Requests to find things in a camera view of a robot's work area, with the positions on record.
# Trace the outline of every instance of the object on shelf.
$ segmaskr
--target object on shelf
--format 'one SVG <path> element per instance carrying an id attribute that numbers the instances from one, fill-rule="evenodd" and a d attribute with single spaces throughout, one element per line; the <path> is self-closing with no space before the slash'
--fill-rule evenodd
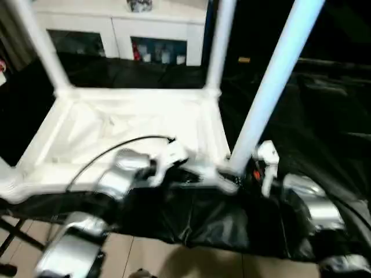
<path id="1" fill-rule="evenodd" d="M 185 64 L 187 42 L 131 37 L 134 60 L 160 64 Z"/>
<path id="2" fill-rule="evenodd" d="M 0 60 L 0 86 L 6 82 L 5 74 L 6 64 L 3 60 Z"/>
<path id="3" fill-rule="evenodd" d="M 152 10 L 152 0 L 128 0 L 132 12 L 141 13 Z"/>

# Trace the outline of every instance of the white cabinet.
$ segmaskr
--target white cabinet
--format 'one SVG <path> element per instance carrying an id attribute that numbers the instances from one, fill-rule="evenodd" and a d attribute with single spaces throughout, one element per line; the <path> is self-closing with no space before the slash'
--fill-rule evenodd
<path id="1" fill-rule="evenodd" d="M 36 0 L 33 7 L 58 51 L 133 59 L 134 40 L 145 39 L 176 45 L 169 46 L 173 61 L 200 65 L 208 0 L 152 1 L 143 13 L 131 12 L 126 0 Z"/>

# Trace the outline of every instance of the cabinet door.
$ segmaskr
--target cabinet door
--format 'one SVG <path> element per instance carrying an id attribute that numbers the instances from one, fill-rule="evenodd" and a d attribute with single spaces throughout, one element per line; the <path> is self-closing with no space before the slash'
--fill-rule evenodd
<path id="1" fill-rule="evenodd" d="M 106 17 L 38 13 L 58 52 L 118 57 L 112 20 Z"/>
<path id="2" fill-rule="evenodd" d="M 175 41 L 175 47 L 184 42 L 187 65 L 200 65 L 203 46 L 204 25 L 174 23 L 168 21 L 113 19 L 114 31 L 117 38 L 120 58 L 134 59 L 133 44 L 138 39 L 158 39 L 159 43 L 166 44 Z"/>

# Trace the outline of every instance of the black cable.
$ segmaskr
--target black cable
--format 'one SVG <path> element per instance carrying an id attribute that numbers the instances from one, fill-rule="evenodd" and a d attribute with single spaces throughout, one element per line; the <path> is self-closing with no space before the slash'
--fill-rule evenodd
<path id="1" fill-rule="evenodd" d="M 172 142 L 174 141 L 175 139 L 174 138 L 170 138 L 168 136 L 162 136 L 162 135 L 149 135 L 149 136 L 141 136 L 141 137 L 137 137 L 137 138 L 134 138 L 134 139 L 130 139 L 130 140 L 127 140 L 127 141 L 124 141 L 124 142 L 121 142 L 117 145 L 114 145 L 113 147 L 107 149 L 106 151 L 100 153 L 99 155 L 97 155 L 95 158 L 93 158 L 88 164 L 86 164 L 85 166 L 83 166 L 83 168 L 80 169 L 80 171 L 75 175 L 75 177 L 70 181 L 70 183 L 67 185 L 66 187 L 66 192 L 68 192 L 71 187 L 75 184 L 76 180 L 83 174 L 83 172 L 86 171 L 87 168 L 89 168 L 95 161 L 97 161 L 98 159 L 100 159 L 102 156 L 104 156 L 105 154 L 109 153 L 110 151 L 118 148 L 118 147 L 122 147 L 124 145 L 127 145 L 127 144 L 130 144 L 130 143 L 133 143 L 133 142 L 136 142 L 136 141 L 140 141 L 140 140 L 144 140 L 144 139 L 154 139 L 154 138 L 161 138 L 161 139 L 167 139 L 169 142 Z"/>
<path id="2" fill-rule="evenodd" d="M 136 142 L 136 141 L 140 141 L 140 140 L 145 140 L 145 139 L 156 139 L 156 138 L 159 138 L 159 139 L 167 139 L 170 142 L 173 142 L 175 139 L 174 138 L 170 138 L 168 136 L 162 136 L 162 135 L 148 135 L 148 136 L 141 136 L 141 137 L 137 137 L 137 138 L 134 138 L 134 139 L 130 139 L 130 140 L 127 140 L 127 141 L 124 141 L 124 142 L 121 142 L 117 145 L 114 145 L 113 147 L 105 150 L 104 152 L 100 153 L 99 155 L 97 155 L 95 158 L 93 158 L 90 162 L 88 162 L 85 166 L 83 166 L 83 168 L 80 169 L 79 172 L 77 172 L 77 174 L 75 175 L 75 177 L 70 181 L 70 183 L 67 185 L 66 189 L 65 189 L 65 193 L 69 192 L 71 187 L 75 184 L 76 180 L 86 171 L 86 169 L 88 169 L 95 161 L 97 161 L 98 159 L 100 159 L 102 156 L 104 156 L 105 154 L 109 153 L 110 151 L 116 149 L 116 148 L 119 148 L 119 147 L 122 147 L 124 145 L 127 145 L 127 144 L 130 144 L 130 143 L 133 143 L 133 142 Z M 57 209 L 56 211 L 54 212 L 54 216 L 52 217 L 52 223 L 54 221 L 56 221 L 58 219 L 58 215 L 60 214 L 60 211 L 61 211 L 61 207 L 62 207 L 62 204 L 61 202 L 59 203 L 59 205 L 57 206 Z M 53 224 L 51 224 L 49 230 L 48 230 L 48 234 L 47 234 L 47 240 L 49 241 L 50 238 L 51 238 L 51 235 L 52 235 L 52 229 L 53 229 Z"/>

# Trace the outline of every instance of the white shelf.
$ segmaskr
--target white shelf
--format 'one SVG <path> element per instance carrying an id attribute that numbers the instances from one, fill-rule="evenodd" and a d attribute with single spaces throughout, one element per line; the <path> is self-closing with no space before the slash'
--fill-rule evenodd
<path id="1" fill-rule="evenodd" d="M 133 13 L 126 0 L 36 0 L 38 13 L 204 24 L 208 0 L 153 0 L 152 11 Z"/>

